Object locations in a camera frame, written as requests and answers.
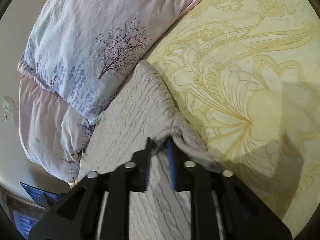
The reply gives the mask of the yellow floral bedspread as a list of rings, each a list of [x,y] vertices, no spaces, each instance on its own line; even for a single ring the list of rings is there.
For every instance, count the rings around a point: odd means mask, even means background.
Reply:
[[[208,150],[293,237],[319,205],[319,18],[308,0],[203,0],[148,61]]]

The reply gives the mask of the floral tree print pillow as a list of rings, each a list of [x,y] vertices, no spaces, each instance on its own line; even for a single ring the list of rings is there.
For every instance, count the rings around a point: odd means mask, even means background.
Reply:
[[[97,122],[136,64],[202,0],[47,0],[18,71]]]

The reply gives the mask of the white wall switch plate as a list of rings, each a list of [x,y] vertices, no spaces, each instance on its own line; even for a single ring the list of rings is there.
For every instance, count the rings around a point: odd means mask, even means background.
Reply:
[[[5,123],[10,127],[15,127],[14,102],[7,96],[3,96],[2,100]]]

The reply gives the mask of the blue window curtain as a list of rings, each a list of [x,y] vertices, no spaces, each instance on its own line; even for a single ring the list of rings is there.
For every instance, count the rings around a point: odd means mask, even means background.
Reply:
[[[23,182],[20,182],[20,185],[32,201],[8,196],[6,197],[6,204],[9,210],[9,218],[15,228],[25,239],[28,239],[31,229],[65,193],[46,191]]]

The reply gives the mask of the grey cable-knit sweater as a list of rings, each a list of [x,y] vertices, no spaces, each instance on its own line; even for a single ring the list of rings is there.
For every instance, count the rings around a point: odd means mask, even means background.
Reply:
[[[147,191],[130,196],[131,239],[190,238],[190,194],[174,192],[169,183],[169,162],[161,147],[167,137],[206,167],[215,168],[221,158],[176,108],[157,70],[142,61],[99,115],[78,174],[83,178],[90,171],[111,172],[144,149],[148,138],[156,142]]]

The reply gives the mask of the pink lavender print pillow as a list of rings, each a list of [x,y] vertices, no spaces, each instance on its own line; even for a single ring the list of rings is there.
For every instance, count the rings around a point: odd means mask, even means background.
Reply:
[[[94,127],[57,94],[23,76],[19,89],[19,135],[27,158],[50,175],[75,182]]]

